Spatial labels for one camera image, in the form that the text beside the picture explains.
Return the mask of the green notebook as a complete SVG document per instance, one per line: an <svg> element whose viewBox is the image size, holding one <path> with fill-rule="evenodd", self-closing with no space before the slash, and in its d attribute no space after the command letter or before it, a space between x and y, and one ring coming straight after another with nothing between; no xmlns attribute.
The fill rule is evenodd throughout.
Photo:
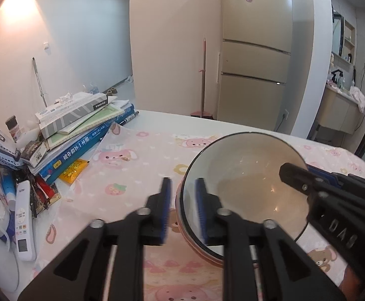
<svg viewBox="0 0 365 301"><path fill-rule="evenodd" d="M88 115L86 120L78 120L78 125L73 125L71 132L66 133L65 130L62 130L62 132L55 133L45 141L45 145L48 150L55 149L66 141L75 138L89 129L97 127L107 120L125 115L130 109L134 109L134 105L129 100L110 103L101 110L94 111L92 116Z"/></svg>

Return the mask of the beige three-door refrigerator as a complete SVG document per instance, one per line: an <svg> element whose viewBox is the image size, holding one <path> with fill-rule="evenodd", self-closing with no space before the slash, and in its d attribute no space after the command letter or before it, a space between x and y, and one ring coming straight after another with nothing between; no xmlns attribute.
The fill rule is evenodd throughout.
<svg viewBox="0 0 365 301"><path fill-rule="evenodd" d="M220 121L273 130L291 58L292 0L221 0Z"/></svg>

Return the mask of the yellow snack packet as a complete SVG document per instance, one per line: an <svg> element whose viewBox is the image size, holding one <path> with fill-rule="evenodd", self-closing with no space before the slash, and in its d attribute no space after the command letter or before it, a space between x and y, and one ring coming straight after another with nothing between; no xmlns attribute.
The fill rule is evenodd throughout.
<svg viewBox="0 0 365 301"><path fill-rule="evenodd" d="M73 184L82 171L88 166L89 161L83 159L75 160L60 176L61 181Z"/></svg>

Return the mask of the white round lid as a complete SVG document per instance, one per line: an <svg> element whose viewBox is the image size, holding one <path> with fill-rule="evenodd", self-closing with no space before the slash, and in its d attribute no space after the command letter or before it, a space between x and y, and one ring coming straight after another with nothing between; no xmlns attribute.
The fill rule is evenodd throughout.
<svg viewBox="0 0 365 301"><path fill-rule="evenodd" d="M0 289L14 292L19 285L19 271L15 255L11 249L11 242L4 235L0 239Z"/></svg>

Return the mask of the white remote control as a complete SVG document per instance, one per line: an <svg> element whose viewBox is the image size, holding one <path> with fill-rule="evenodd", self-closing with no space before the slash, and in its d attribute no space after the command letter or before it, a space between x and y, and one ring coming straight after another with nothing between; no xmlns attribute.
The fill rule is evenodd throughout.
<svg viewBox="0 0 365 301"><path fill-rule="evenodd" d="M17 186L15 203L15 240L20 260L32 262L36 259L32 210L30 209L31 185L28 180Z"/></svg>

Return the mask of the mirror cabinet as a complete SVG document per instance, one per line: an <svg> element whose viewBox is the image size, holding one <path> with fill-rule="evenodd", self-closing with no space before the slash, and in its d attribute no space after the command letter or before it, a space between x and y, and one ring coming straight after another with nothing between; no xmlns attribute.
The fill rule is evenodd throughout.
<svg viewBox="0 0 365 301"><path fill-rule="evenodd" d="M335 56L354 65L356 57L356 28L339 12L333 10L333 38L331 51Z"/></svg>

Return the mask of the white towel on sink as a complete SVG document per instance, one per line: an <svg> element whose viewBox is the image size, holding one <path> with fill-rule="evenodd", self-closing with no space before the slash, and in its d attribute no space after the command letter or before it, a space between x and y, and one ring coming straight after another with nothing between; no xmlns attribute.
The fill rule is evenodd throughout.
<svg viewBox="0 0 365 301"><path fill-rule="evenodd" d="M365 95L356 86L350 87L350 95L356 101L358 109L361 113L365 113Z"/></svg>

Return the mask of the pink cartoon tablecloth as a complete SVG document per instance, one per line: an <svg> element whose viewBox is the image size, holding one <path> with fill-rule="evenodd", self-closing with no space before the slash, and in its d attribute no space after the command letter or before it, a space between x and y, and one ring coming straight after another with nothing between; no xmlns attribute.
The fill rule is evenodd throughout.
<svg viewBox="0 0 365 301"><path fill-rule="evenodd" d="M290 136L113 125L21 300L365 300L365 162Z"/></svg>

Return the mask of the white ribbed bowl black rim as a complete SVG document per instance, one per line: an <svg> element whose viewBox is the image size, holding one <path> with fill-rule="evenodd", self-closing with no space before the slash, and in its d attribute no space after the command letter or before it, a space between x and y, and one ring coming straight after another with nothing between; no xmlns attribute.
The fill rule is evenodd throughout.
<svg viewBox="0 0 365 301"><path fill-rule="evenodd" d="M191 162L183 179L204 178L208 192L243 219L273 219L298 239L307 226L306 195L283 183L285 163L306 169L303 157L287 142L259 132L239 132L206 146Z"/></svg>

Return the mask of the bathroom vanity cabinet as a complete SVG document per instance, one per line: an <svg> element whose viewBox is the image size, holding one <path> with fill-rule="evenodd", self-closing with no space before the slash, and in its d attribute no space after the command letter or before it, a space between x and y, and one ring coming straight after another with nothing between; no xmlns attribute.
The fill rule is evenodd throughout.
<svg viewBox="0 0 365 301"><path fill-rule="evenodd" d="M358 104L348 95L330 85L325 86L316 123L324 128L354 134L363 114Z"/></svg>

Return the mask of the blue thick book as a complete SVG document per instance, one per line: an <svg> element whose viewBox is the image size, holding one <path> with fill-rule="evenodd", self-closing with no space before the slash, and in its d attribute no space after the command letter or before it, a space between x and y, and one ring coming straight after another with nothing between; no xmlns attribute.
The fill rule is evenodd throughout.
<svg viewBox="0 0 365 301"><path fill-rule="evenodd" d="M53 153L48 153L38 167L31 169L31 173L39 175L51 185L75 160L97 144L112 124L120 124L136 112L135 106L131 103L128 103L123 111L117 116L106 116L106 120L101 120L99 124L93 125L75 138L61 144Z"/></svg>

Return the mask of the pink patterned bowl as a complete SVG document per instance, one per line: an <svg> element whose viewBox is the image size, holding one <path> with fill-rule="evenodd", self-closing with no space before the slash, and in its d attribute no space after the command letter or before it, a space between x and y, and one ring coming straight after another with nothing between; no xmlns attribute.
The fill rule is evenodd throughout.
<svg viewBox="0 0 365 301"><path fill-rule="evenodd" d="M177 218L183 236L194 251L213 264L223 266L225 269L231 268L234 271L238 268L253 267L254 260L250 246L261 242L263 226L243 219L221 204L222 207L217 211L217 218L223 227L223 244L205 245L196 204L196 180L191 182L182 180L176 198Z"/></svg>

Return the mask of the grey tissue box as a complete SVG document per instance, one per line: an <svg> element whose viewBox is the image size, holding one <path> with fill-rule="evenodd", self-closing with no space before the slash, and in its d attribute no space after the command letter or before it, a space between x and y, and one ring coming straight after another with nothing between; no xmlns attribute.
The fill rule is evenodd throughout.
<svg viewBox="0 0 365 301"><path fill-rule="evenodd" d="M59 102L35 114L40 132L48 139L66 126L108 104L104 93L68 93Z"/></svg>

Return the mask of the red handled broom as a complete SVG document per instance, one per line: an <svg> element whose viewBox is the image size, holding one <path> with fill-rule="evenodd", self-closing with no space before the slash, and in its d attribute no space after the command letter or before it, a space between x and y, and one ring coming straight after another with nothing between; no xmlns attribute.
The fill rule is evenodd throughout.
<svg viewBox="0 0 365 301"><path fill-rule="evenodd" d="M201 97L200 97L200 110L194 111L190 114L194 118L205 118L208 120L213 120L214 117L211 113L205 110L206 103L206 52L207 52L207 42L206 38L203 39L203 57L202 57L202 69L201 73Z"/></svg>

